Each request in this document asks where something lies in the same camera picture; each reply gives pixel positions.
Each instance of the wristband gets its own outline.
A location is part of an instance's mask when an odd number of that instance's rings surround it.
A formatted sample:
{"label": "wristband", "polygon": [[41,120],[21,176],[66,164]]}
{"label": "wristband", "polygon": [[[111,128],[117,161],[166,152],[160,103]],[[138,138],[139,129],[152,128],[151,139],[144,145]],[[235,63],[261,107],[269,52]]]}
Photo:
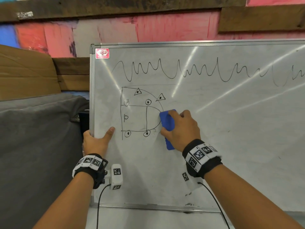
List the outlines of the wristband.
{"label": "wristband", "polygon": [[84,156],[73,169],[72,177],[79,172],[88,173],[94,181],[93,188],[97,189],[103,183],[105,178],[105,167],[108,161],[99,154],[88,154]]}
{"label": "wristband", "polygon": [[189,175],[202,177],[216,166],[221,165],[221,155],[211,145],[200,139],[190,142],[182,152]]}

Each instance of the forearm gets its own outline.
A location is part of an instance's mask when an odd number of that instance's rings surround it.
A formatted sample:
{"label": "forearm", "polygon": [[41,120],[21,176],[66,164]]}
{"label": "forearm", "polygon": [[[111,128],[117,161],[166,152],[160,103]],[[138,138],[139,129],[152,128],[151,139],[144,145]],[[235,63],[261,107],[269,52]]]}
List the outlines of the forearm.
{"label": "forearm", "polygon": [[204,176],[235,229],[303,229],[295,220],[224,165]]}
{"label": "forearm", "polygon": [[33,229],[84,229],[92,188],[93,178],[78,173]]}

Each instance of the hand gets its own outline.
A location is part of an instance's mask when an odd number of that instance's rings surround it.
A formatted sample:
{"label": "hand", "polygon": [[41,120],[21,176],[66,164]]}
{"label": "hand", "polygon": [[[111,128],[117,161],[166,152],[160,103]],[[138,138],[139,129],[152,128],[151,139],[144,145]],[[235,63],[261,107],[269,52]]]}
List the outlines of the hand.
{"label": "hand", "polygon": [[92,137],[89,130],[84,132],[83,150],[85,155],[99,154],[104,158],[108,149],[108,143],[112,138],[114,130],[114,127],[109,128],[105,136],[100,139]]}
{"label": "hand", "polygon": [[184,110],[180,115],[170,110],[168,114],[174,119],[175,128],[172,131],[162,128],[161,135],[165,136],[176,150],[182,152],[191,141],[201,139],[198,124],[189,110]]}

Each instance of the triangle symbol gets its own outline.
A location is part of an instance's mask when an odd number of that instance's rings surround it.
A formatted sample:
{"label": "triangle symbol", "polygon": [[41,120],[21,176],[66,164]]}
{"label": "triangle symbol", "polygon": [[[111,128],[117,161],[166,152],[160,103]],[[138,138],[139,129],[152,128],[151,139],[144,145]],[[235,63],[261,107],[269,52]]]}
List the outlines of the triangle symbol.
{"label": "triangle symbol", "polygon": [[139,94],[142,94],[142,92],[141,92],[141,90],[138,88],[138,89],[135,91],[134,96],[135,96],[135,95],[139,95]]}
{"label": "triangle symbol", "polygon": [[159,100],[166,100],[166,98],[163,96],[163,93],[160,94],[160,96],[157,98],[156,101],[159,101]]}

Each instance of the red label sticker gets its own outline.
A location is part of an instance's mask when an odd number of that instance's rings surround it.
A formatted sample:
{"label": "red label sticker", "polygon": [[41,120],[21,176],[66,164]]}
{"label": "red label sticker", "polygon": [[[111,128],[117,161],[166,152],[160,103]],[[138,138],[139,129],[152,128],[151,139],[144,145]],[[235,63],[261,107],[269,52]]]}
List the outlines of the red label sticker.
{"label": "red label sticker", "polygon": [[96,59],[108,59],[109,58],[109,48],[96,48],[95,58]]}

